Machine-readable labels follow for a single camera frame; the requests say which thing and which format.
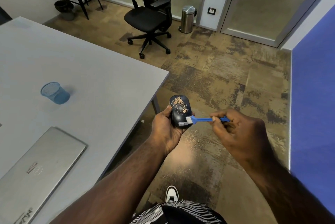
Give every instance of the blue brush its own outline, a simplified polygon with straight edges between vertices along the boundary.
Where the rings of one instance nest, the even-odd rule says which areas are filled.
[[[230,122],[230,120],[226,116],[220,118],[220,120],[222,122]],[[187,116],[186,121],[189,125],[190,124],[195,125],[197,122],[212,122],[213,120],[212,118],[196,118],[195,116]]]

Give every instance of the table leg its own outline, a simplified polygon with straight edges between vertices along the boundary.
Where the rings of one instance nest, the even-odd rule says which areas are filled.
[[[158,100],[157,100],[156,95],[153,97],[153,100],[151,101],[151,103],[153,105],[153,109],[155,110],[155,113],[158,114],[160,112],[160,109],[159,109]]]

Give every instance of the computer mouse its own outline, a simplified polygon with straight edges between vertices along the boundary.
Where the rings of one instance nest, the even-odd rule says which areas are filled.
[[[190,101],[185,95],[174,95],[170,98],[171,123],[180,129],[187,129],[191,126],[186,121],[187,116],[192,115]]]

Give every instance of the black office chair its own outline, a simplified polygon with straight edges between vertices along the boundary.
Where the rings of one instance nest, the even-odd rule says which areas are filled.
[[[134,39],[145,39],[140,51],[140,58],[144,59],[142,53],[145,46],[152,41],[165,48],[166,54],[171,51],[163,43],[157,40],[157,36],[171,34],[166,32],[172,24],[171,0],[143,0],[144,6],[138,6],[136,0],[132,0],[134,9],[130,10],[124,17],[125,21],[136,29],[145,32],[145,35],[133,36],[128,38],[128,44],[132,45]]]
[[[12,17],[9,16],[4,9],[0,6],[0,25],[12,20]]]

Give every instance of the electrical outlet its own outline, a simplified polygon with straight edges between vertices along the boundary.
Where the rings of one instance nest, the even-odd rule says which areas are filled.
[[[208,14],[215,15],[215,12],[216,12],[215,8],[211,8],[211,7],[208,8],[208,12],[207,12]]]

